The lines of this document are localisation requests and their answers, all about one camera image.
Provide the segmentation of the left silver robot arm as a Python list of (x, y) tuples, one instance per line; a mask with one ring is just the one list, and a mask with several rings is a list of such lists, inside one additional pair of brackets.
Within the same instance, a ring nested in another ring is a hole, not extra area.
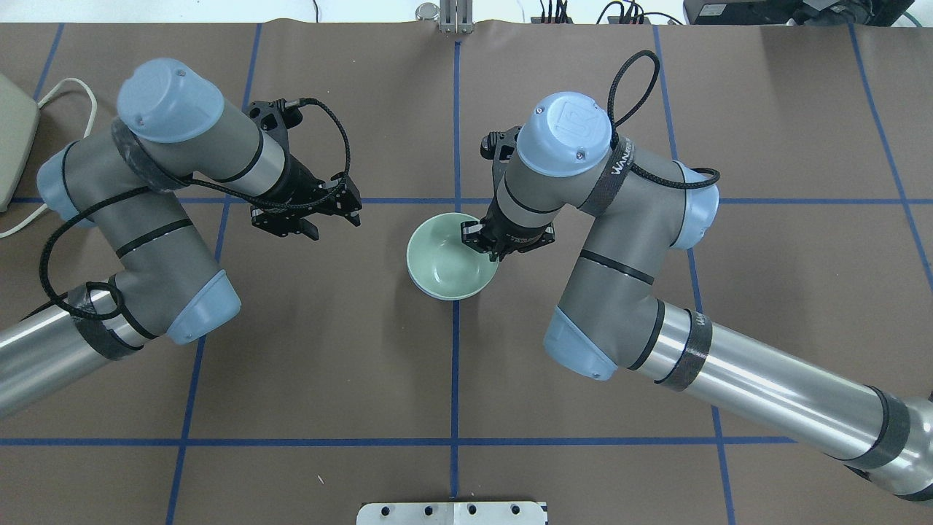
[[(63, 224), (38, 262), (46, 305), (2, 332), (2, 416), (60, 391), (167, 336), (193, 342), (242, 302), (177, 190), (200, 186), (242, 199), (251, 223), (275, 236), (318, 238), (312, 214), (359, 225), (362, 199), (349, 166), (323, 180), (289, 149), (304, 106), (320, 100), (230, 103), (173, 58), (134, 70), (107, 131), (74, 141), (41, 166), (38, 192)], [(95, 227), (122, 270), (59, 293), (51, 252), (68, 230)]]

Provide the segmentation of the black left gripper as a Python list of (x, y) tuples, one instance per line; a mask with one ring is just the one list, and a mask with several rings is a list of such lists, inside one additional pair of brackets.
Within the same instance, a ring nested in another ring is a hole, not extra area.
[[(343, 170), (327, 182), (314, 176), (289, 151), (289, 130), (302, 122), (304, 106), (322, 109), (335, 123), (343, 140), (346, 163)], [(274, 236), (301, 235), (317, 241), (318, 229), (307, 219), (309, 215), (339, 216), (354, 227), (361, 225), (362, 200), (349, 175), (352, 160), (349, 139), (339, 117), (326, 104), (318, 99), (254, 101), (249, 104), (246, 115), (259, 129), (270, 134), (284, 152), (284, 172), (279, 182), (263, 194), (248, 199), (254, 227)]]

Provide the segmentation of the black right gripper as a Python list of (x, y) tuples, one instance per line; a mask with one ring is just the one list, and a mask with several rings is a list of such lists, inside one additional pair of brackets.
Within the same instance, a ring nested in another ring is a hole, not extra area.
[(520, 130), (491, 131), (481, 140), (480, 156), (492, 163), (493, 200), (481, 222), (461, 222), (464, 246), (480, 254), (488, 254), (490, 262), (500, 263), (510, 253), (526, 253), (555, 241), (553, 223), (541, 227), (519, 226), (507, 219), (499, 203), (499, 189), (504, 188), (504, 175), (516, 148)]

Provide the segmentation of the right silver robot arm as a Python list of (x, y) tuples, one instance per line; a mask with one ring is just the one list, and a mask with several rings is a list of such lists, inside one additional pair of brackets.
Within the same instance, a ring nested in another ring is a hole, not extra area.
[(931, 505), (931, 402), (859, 384), (663, 302), (652, 290), (671, 249), (693, 248), (719, 209), (712, 170), (690, 168), (613, 129), (596, 100), (554, 93), (523, 126), (490, 132), (486, 216), (464, 245), (494, 262), (550, 245), (564, 206), (593, 225), (544, 340), (595, 380), (620, 369), (813, 446), (900, 499)]

